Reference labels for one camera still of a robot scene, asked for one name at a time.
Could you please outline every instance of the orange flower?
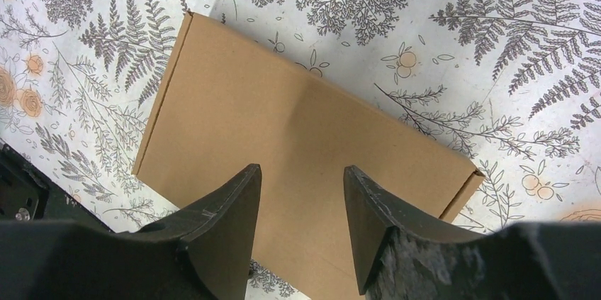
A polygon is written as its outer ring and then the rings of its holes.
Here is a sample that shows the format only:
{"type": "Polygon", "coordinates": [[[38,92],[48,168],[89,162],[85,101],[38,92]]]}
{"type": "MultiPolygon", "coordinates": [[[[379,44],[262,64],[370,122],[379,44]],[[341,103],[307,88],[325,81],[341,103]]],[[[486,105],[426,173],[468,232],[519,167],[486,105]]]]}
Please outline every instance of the orange flower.
{"type": "Polygon", "coordinates": [[[10,106],[15,100],[16,86],[13,77],[0,67],[0,105],[10,106]]]}
{"type": "Polygon", "coordinates": [[[30,73],[41,75],[44,68],[44,62],[39,55],[31,55],[27,60],[27,70],[30,73]]]}
{"type": "Polygon", "coordinates": [[[19,104],[25,113],[30,117],[37,117],[42,113],[42,99],[40,94],[31,89],[25,91],[19,90],[19,104]]]}

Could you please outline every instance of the box lid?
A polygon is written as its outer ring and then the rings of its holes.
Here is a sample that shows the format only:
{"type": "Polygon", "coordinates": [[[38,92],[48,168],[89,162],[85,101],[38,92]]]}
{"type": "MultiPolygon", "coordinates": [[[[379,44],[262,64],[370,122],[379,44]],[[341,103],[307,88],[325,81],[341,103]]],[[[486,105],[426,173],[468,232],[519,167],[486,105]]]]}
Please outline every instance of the box lid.
{"type": "Polygon", "coordinates": [[[251,162],[263,170],[253,258],[312,299],[360,299],[342,173],[357,165],[451,221],[473,164],[234,30],[188,14],[133,173],[179,207],[251,162]]]}

